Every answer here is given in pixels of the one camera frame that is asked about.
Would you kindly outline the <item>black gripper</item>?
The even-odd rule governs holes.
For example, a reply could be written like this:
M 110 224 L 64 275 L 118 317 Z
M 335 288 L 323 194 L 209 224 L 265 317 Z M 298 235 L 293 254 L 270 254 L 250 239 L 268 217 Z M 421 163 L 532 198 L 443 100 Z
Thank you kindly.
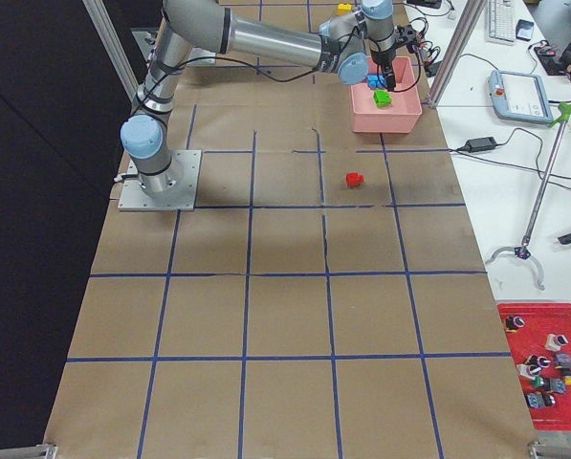
M 396 87 L 396 77 L 393 73 L 392 62 L 394 60 L 394 49 L 389 48 L 383 51 L 371 51 L 373 62 L 377 66 L 377 73 L 384 75 L 385 88 L 387 91 L 394 91 Z

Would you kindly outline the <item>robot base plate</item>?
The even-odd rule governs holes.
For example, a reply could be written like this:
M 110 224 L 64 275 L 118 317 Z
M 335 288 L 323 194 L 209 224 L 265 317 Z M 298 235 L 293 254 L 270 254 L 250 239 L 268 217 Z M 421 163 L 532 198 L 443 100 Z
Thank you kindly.
M 121 183 L 120 211 L 193 211 L 196 202 L 202 152 L 169 150 L 169 168 L 159 175 L 142 175 L 132 160 L 125 173 L 116 177 Z

